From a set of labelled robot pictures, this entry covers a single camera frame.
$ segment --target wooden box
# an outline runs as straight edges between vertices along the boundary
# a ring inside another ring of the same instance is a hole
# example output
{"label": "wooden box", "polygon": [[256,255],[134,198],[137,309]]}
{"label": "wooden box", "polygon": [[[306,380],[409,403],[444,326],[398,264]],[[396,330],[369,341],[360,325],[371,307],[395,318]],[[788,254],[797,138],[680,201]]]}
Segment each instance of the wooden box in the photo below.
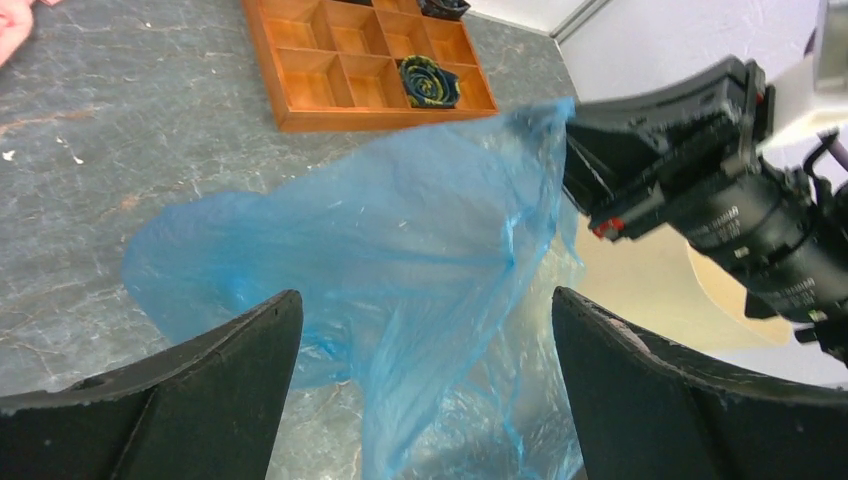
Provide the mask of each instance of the wooden box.
{"label": "wooden box", "polygon": [[[416,0],[371,1],[243,0],[280,130],[392,130],[498,113],[462,22],[425,17]],[[456,107],[410,106],[398,72],[409,55],[459,76]]]}

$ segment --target wooden tray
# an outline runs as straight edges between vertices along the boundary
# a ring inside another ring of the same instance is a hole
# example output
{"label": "wooden tray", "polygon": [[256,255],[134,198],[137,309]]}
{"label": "wooden tray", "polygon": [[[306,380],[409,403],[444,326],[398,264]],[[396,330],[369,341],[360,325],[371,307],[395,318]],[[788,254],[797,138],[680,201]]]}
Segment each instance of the wooden tray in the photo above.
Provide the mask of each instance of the wooden tray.
{"label": "wooden tray", "polygon": [[[392,130],[498,113],[462,22],[416,0],[243,0],[280,130]],[[397,63],[424,55],[459,76],[452,109],[412,108]]]}

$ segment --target marble floor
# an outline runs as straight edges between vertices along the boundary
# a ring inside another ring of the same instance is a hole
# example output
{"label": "marble floor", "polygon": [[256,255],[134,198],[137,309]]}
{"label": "marble floor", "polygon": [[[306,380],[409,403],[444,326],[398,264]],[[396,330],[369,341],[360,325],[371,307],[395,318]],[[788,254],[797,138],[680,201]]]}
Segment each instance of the marble floor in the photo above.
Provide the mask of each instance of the marble floor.
{"label": "marble floor", "polygon": [[[163,206],[267,192],[374,138],[276,130],[237,0],[36,13],[0,70],[0,395],[168,346],[119,277],[127,239]],[[574,93],[551,39],[467,28],[501,109]],[[350,385],[292,392],[268,478],[358,478],[361,408]]]}

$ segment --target pink cloth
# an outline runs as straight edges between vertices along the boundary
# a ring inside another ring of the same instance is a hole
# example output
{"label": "pink cloth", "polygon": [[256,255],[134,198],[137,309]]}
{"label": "pink cloth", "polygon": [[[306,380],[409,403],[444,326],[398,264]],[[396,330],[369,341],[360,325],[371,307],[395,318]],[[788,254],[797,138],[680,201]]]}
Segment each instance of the pink cloth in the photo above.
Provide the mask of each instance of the pink cloth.
{"label": "pink cloth", "polygon": [[[0,0],[0,67],[32,32],[32,4],[35,0]],[[53,6],[62,0],[41,0]]]}

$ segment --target beige panel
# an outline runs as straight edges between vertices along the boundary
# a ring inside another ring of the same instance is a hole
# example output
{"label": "beige panel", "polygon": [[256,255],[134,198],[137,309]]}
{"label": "beige panel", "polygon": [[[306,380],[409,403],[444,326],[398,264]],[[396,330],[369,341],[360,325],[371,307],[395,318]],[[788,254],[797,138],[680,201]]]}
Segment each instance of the beige panel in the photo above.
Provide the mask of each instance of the beige panel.
{"label": "beige panel", "polygon": [[752,328],[741,315],[744,291],[721,270],[695,259],[701,282],[733,313],[716,305],[695,274],[689,246],[671,228],[616,244],[595,238],[585,218],[579,228],[577,251],[587,268],[578,291],[622,318],[700,351],[789,341],[791,327],[781,320]]}

